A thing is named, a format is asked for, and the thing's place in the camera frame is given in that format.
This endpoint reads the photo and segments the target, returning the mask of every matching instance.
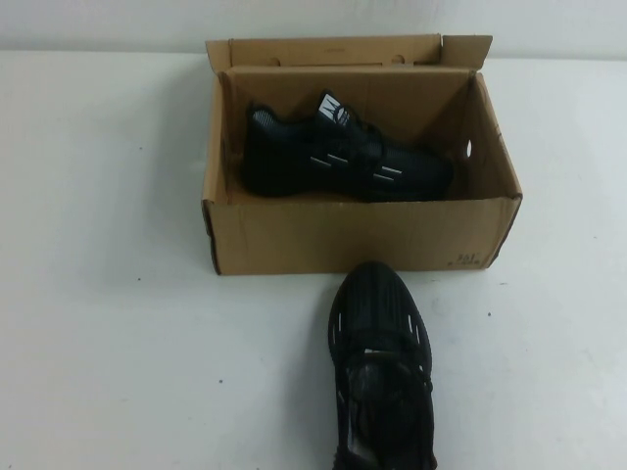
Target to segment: shoe upper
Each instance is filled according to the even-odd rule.
[[[323,189],[367,201],[441,199],[453,179],[451,162],[385,138],[329,92],[300,122],[281,122],[267,107],[249,110],[244,169],[255,192],[272,184],[288,194]]]
[[[336,469],[435,469],[431,349],[401,278],[382,263],[358,266],[336,296],[328,340],[336,369]]]

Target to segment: box flap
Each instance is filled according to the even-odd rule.
[[[443,36],[440,64],[478,71],[491,45],[492,36]]]
[[[478,70],[492,36],[333,37],[208,41],[215,73],[235,66],[445,65]]]

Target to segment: shoe lace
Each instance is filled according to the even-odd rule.
[[[363,135],[358,135],[356,132],[348,132],[349,142],[347,143],[345,140],[338,141],[338,146],[349,157],[349,161],[353,165],[359,167],[365,173],[372,173],[383,164],[387,156],[387,147],[383,134],[377,126],[361,120],[355,109],[350,105],[340,105],[333,112],[333,120],[338,124],[343,124],[342,119],[345,116],[346,118],[350,117],[355,126],[365,132],[366,138],[364,141]],[[369,144],[373,144],[378,148],[378,155],[373,158],[368,158],[365,153],[360,154],[359,152],[361,146]]]

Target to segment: cardboard box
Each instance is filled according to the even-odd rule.
[[[207,43],[214,100],[202,209],[221,274],[488,267],[522,192],[483,76],[490,36],[230,40]],[[265,199],[237,167],[250,103],[312,115],[323,89],[384,135],[456,164],[446,201],[365,204],[329,194]]]

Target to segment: black shoe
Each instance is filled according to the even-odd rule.
[[[444,198],[453,165],[391,142],[324,92],[316,115],[300,122],[249,109],[242,179],[262,196],[325,190],[363,201],[429,201]]]
[[[368,262],[347,276],[328,341],[340,441],[334,470],[434,470],[431,347],[390,267]]]

